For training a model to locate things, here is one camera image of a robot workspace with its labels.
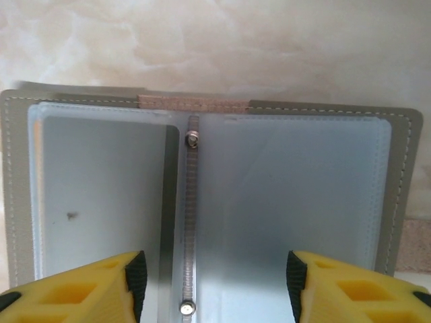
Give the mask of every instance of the stitching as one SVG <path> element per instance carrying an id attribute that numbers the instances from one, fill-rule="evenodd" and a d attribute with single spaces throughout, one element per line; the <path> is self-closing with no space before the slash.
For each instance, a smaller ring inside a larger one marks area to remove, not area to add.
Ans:
<path id="1" fill-rule="evenodd" d="M 5 122 L 6 122 L 6 156 L 7 156 L 7 185 L 9 187 L 9 214 L 12 223 L 12 254 L 13 254 L 13 267 L 15 274 L 15 285 L 18 286 L 18 260 L 16 254 L 16 228 L 15 228 L 15 214 L 13 209 L 13 186 L 12 186 L 12 162 L 11 162 L 11 131 L 9 123 L 9 100 L 5 101 Z"/>
<path id="2" fill-rule="evenodd" d="M 15 97 L 11 96 L 9 98 L 6 98 L 6 101 L 9 101 L 11 99 L 18 99 L 18 100 L 37 100 L 37 101 L 59 101 L 59 102 L 110 102 L 110 103 L 139 103 L 138 101 L 126 101 L 126 100 L 74 100 L 74 99 L 43 99 L 43 98 L 21 98 L 21 97 Z"/>
<path id="3" fill-rule="evenodd" d="M 22 97 L 9 97 L 6 98 L 5 101 L 5 114 L 6 116 L 9 113 L 9 104 L 8 101 L 11 99 L 15 99 L 15 100 L 37 100 L 37 101 L 58 101 L 58 102 L 110 102 L 110 103 L 133 103 L 133 104 L 142 104 L 142 105 L 156 105 L 156 104 L 160 104 L 162 106 L 190 106 L 190 107 L 221 107 L 221 108 L 244 108 L 242 106 L 223 106 L 223 105 L 207 105 L 207 104 L 183 104 L 183 103 L 175 103 L 175 104 L 165 104 L 163 102 L 137 102 L 137 101 L 126 101 L 126 100 L 73 100 L 73 99 L 44 99 L 44 98 L 22 98 Z M 411 119 L 404 115 L 404 114 L 397 114 L 397 113 L 386 113 L 386 112 L 371 112 L 371 111 L 343 111 L 343 110 L 336 110 L 336 109 L 316 109 L 316 108 L 280 108 L 280 107 L 262 107 L 262 106 L 258 106 L 258 107 L 245 107 L 247 109 L 250 110 L 284 110 L 284 111 L 292 111 L 292 112 L 318 112 L 318 113 L 336 113 L 336 114 L 363 114 L 363 115 L 371 115 L 371 116 L 398 116 L 401 118 L 404 118 L 408 121 L 409 124 L 409 128 L 408 128 L 408 132 L 407 132 L 407 143 L 405 145 L 405 155 L 403 158 L 403 165 L 401 167 L 401 175 L 400 175 L 400 179 L 399 179 L 399 184 L 398 184 L 398 193 L 395 199 L 395 208 L 393 211 L 393 216 L 392 216 L 392 228 L 391 228 L 391 235 L 389 238 L 389 245 L 388 245 L 388 250 L 387 250 L 387 258 L 386 258 L 386 263 L 385 263 L 385 273 L 387 273 L 388 271 L 388 265 L 389 265 L 389 257 L 391 255 L 391 249 L 392 249 L 392 243 L 393 243 L 393 233 L 395 230 L 395 224 L 396 224 L 396 217 L 397 217 L 397 212 L 398 212 L 398 208 L 399 208 L 399 200 L 400 200 L 400 196 L 401 196 L 401 192 L 402 192 L 402 188 L 403 188 L 403 181 L 404 181 L 404 175 L 405 175 L 405 167 L 407 164 L 407 158 L 408 158 L 408 153 L 409 153 L 409 144 L 410 144 L 410 139 L 411 139 L 411 126 L 412 126 L 412 121 Z M 15 264 L 15 280 L 18 281 L 18 268 L 17 268 L 17 260 L 16 260 L 16 235 L 15 235 L 15 227 L 14 227 L 14 220 L 13 220 L 13 195 L 12 195 L 12 189 L 11 189 L 11 185 L 12 185 L 12 173 L 11 173 L 11 159 L 10 159 L 10 151 L 11 151 L 11 145 L 10 145 L 10 125 L 9 125 L 9 118 L 8 116 L 5 119 L 6 121 L 6 135 L 7 135 L 7 163 L 8 163 L 8 167 L 7 167 L 7 171 L 8 171 L 8 177 L 9 177 L 9 191 L 11 192 L 10 196 L 9 196 L 9 204 L 11 205 L 11 207 L 9 208 L 9 212 L 11 214 L 11 220 L 12 220 L 12 240 L 13 240 L 13 254 L 14 254 L 14 264 Z"/>

